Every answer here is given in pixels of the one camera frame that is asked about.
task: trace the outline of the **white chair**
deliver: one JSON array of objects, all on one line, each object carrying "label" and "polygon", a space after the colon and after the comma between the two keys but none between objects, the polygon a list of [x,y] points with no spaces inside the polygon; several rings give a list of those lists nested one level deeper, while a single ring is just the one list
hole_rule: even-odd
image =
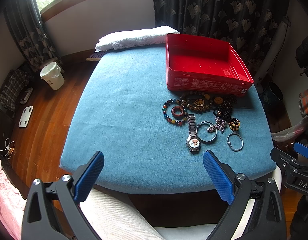
[{"label": "white chair", "polygon": [[[281,189],[281,170],[264,177],[273,177]],[[81,210],[102,240],[205,240],[216,224],[180,228],[154,228],[138,212],[125,193],[100,186],[90,191]],[[247,205],[243,218],[232,239],[240,237],[246,227],[253,205]]]}]

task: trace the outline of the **watch face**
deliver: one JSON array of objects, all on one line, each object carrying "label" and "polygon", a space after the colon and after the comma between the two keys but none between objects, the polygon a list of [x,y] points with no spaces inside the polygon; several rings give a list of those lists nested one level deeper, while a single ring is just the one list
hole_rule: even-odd
[{"label": "watch face", "polygon": [[190,138],[190,140],[189,140],[189,145],[190,145],[190,147],[192,147],[192,148],[198,148],[199,147],[199,145],[200,145],[200,141],[199,141],[199,139],[197,139],[197,138],[195,138],[195,137],[192,137],[192,138]]}]

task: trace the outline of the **brown jade ring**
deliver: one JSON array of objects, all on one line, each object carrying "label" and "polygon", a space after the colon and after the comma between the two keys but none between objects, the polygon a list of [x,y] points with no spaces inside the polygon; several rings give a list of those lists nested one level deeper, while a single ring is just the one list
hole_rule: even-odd
[{"label": "brown jade ring", "polygon": [[184,116],[184,109],[181,106],[174,106],[172,108],[172,115],[177,119],[182,119],[182,117]]}]

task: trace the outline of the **silver bangle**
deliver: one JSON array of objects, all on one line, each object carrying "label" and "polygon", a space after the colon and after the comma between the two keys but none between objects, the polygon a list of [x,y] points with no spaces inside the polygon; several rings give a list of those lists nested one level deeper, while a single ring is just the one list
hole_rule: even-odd
[{"label": "silver bangle", "polygon": [[[240,147],[239,149],[234,149],[234,148],[232,147],[232,144],[231,144],[231,142],[230,142],[230,137],[231,137],[232,135],[237,135],[237,136],[241,139],[242,145],[241,145],[241,147]],[[241,137],[238,133],[235,133],[235,132],[234,132],[234,133],[230,133],[229,136],[227,136],[227,144],[229,145],[229,147],[231,148],[231,150],[234,151],[234,152],[240,151],[241,149],[243,149],[243,146],[244,146],[244,142],[243,142],[242,137]]]},{"label": "silver bangle", "polygon": [[[198,128],[199,128],[203,123],[208,123],[208,124],[212,125],[212,126],[215,128],[215,135],[214,135],[213,139],[211,139],[211,140],[209,140],[209,141],[204,141],[204,140],[202,140],[201,138],[198,137]],[[197,125],[197,127],[196,127],[196,136],[197,136],[197,137],[201,140],[201,142],[203,142],[203,143],[206,143],[206,144],[212,143],[212,141],[215,140],[216,135],[217,135],[217,129],[216,129],[215,125],[214,125],[213,123],[211,123],[211,122],[208,122],[208,121],[200,122],[200,123]]]}]

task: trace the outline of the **wooden floor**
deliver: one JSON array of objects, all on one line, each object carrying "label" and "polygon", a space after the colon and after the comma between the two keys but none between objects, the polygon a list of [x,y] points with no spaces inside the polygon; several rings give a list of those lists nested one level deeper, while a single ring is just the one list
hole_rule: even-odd
[{"label": "wooden floor", "polygon": [[[16,113],[12,135],[15,150],[10,162],[27,186],[35,178],[49,182],[68,173],[59,168],[60,156],[78,101],[96,64],[83,62],[65,66],[65,83],[57,91],[38,80],[28,103]],[[26,106],[33,106],[33,113],[28,126],[19,128],[17,122]],[[288,189],[282,193],[288,230],[301,195]]]}]

